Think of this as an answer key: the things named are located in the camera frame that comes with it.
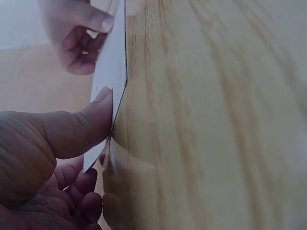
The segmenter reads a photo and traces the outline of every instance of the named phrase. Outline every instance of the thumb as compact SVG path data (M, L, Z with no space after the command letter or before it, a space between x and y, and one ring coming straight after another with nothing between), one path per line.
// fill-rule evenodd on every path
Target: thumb
M56 158L68 159L86 153L110 134L112 91L105 87L80 112L32 114Z
M76 25L82 25L101 33L111 31L114 23L113 16L103 12L88 3L72 1L68 5L69 19Z

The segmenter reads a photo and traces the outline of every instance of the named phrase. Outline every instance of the finger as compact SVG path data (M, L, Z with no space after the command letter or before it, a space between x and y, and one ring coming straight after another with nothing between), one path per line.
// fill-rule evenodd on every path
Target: finger
M105 39L106 34L98 34L96 38L90 40L86 38L85 41L82 41L82 49L87 52L98 51L101 49Z
M60 190L71 185L77 179L83 168L83 159L84 155L77 157L73 162L65 163L55 168L54 175Z
M101 154L99 156L99 162L100 162L101 165L104 165L105 159L106 159L106 155L105 154Z
M104 88L94 102L80 112L30 114L56 158L80 156L103 141L110 133L112 91Z
M79 209L73 214L73 218L81 229L87 229L96 224L102 212L102 198L98 193L87 194Z
M101 227L99 226L99 224L91 224L86 228L86 230L101 230Z
M80 205L84 197L95 190L97 181L96 169L89 169L86 174L80 172L76 181L71 184L65 192L70 195L76 208Z
M84 27L76 26L63 40L62 47L60 49L64 51L73 49L86 34L87 32Z
M120 203L114 194L105 194L102 197L103 216L109 226L114 226L120 222Z
M89 75L95 71L98 52L83 54L83 50L76 47L69 51L58 50L58 57L67 72L76 75Z
M38 191L37 194L43 195L44 197L57 197L64 201L68 211L66 208L60 208L60 214L63 218L69 219L71 217L71 213L75 212L75 206L71 200L71 197L66 192L57 189L57 184L56 176L53 174L51 178L45 182L45 185Z
M116 193L121 186L121 179L108 170L102 172L103 187L105 193Z
M76 25L82 25L101 33L109 33L113 27L114 18L90 4L84 2L69 2L68 18Z
M92 55L80 54L72 64L66 67L66 70L76 75L92 74L95 71L97 56L98 55L96 55L96 58L93 58Z

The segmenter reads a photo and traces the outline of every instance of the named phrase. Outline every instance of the wood grain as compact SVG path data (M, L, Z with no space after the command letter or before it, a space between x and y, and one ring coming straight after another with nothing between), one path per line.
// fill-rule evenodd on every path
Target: wood grain
M307 229L307 1L126 9L128 84L104 172L113 228Z

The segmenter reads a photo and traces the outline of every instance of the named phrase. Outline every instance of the light wood table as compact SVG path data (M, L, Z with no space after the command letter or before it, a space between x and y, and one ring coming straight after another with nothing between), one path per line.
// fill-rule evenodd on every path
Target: light wood table
M307 229L307 1L126 7L117 228Z

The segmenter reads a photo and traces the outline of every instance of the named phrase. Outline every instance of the white paper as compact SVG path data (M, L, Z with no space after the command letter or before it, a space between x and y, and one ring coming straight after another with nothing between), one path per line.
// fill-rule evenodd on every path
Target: white paper
M103 87L107 86L113 89L112 127L125 90L126 81L125 2L119 0L112 32L108 35L96 63L91 95L92 101ZM103 141L85 154L83 172L92 167L106 143L107 140Z

